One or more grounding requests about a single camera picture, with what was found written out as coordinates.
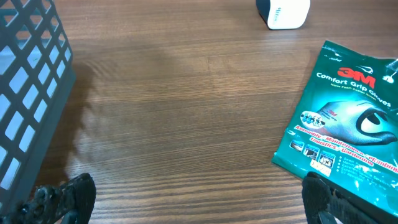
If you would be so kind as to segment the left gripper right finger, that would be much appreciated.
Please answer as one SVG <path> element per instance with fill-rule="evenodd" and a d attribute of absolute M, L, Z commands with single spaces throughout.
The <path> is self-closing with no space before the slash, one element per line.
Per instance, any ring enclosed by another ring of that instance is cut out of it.
<path fill-rule="evenodd" d="M 384 210 L 316 172 L 303 178 L 302 199 L 308 224 L 386 222 Z"/>

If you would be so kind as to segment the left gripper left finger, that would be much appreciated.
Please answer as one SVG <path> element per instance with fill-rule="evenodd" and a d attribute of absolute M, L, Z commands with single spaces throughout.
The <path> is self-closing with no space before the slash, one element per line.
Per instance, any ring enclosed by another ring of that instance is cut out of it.
<path fill-rule="evenodd" d="M 82 173 L 58 187 L 41 185 L 32 200 L 19 203 L 5 215 L 2 224 L 88 224 L 96 200 L 96 186 L 89 173 Z"/>

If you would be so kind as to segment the green 3M gloves package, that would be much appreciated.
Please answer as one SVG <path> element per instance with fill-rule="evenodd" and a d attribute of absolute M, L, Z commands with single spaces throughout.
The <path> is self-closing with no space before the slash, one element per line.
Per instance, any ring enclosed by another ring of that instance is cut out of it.
<path fill-rule="evenodd" d="M 397 214 L 397 60 L 326 41 L 273 163 Z"/>

